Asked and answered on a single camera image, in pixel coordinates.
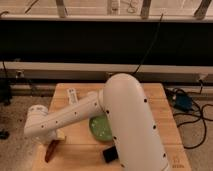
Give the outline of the pale yellow gripper tip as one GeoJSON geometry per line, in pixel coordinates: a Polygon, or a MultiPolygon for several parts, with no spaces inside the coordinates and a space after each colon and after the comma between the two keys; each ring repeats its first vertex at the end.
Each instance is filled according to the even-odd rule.
{"type": "Polygon", "coordinates": [[[56,137],[57,137],[57,140],[59,140],[59,141],[65,141],[66,140],[66,135],[61,130],[56,131],[56,137]]]}

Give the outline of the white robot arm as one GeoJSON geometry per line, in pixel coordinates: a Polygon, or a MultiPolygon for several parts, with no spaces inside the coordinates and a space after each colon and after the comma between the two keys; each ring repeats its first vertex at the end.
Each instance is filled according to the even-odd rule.
{"type": "Polygon", "coordinates": [[[111,76],[102,89],[52,114],[42,105],[28,109],[24,134],[47,138],[78,121],[107,117],[123,171],[172,171],[141,83],[129,74],[111,76]]]}

